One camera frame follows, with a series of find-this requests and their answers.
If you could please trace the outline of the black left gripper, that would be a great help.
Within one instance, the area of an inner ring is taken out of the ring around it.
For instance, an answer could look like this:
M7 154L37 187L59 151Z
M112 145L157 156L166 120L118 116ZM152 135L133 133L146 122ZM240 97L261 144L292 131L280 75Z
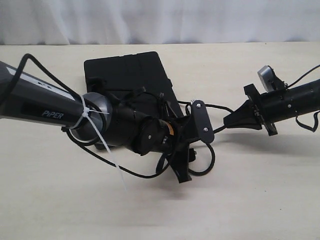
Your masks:
M196 159L196 151L191 147L198 140L196 127L191 116L180 117L172 124L176 135L173 136L171 150L166 151L159 159L159 170L166 168L164 164L167 161L178 181L185 183L192 180L189 163Z

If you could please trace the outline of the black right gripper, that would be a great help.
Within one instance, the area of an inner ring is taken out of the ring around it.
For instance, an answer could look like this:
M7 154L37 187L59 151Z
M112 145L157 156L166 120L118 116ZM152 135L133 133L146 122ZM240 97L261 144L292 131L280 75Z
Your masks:
M223 118L227 129L253 129L261 130L262 125L269 136L278 134L274 123L267 120L266 111L262 105L262 97L253 84L243 87L245 95L249 98L237 110Z

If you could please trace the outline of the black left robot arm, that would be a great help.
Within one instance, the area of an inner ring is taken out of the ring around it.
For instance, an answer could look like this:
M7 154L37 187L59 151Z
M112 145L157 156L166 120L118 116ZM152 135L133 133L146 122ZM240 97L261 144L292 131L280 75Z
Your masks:
M107 59L87 60L87 92L81 95L38 61L51 82L25 73L31 59L25 55L18 67L0 64L1 118L59 126L84 150L93 145L123 147L140 156L161 153L156 176L171 168L180 183L192 179L193 121L179 109L160 61L151 66L124 61L117 67Z

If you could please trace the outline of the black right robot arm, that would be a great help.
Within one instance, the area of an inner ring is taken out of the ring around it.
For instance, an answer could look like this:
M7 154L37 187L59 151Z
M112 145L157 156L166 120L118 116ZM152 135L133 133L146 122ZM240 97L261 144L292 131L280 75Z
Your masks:
M320 109L320 81L290 88L259 93L254 84L245 86L248 97L237 110L223 118L228 129L246 128L261 130L269 136L278 134L276 122L296 118Z

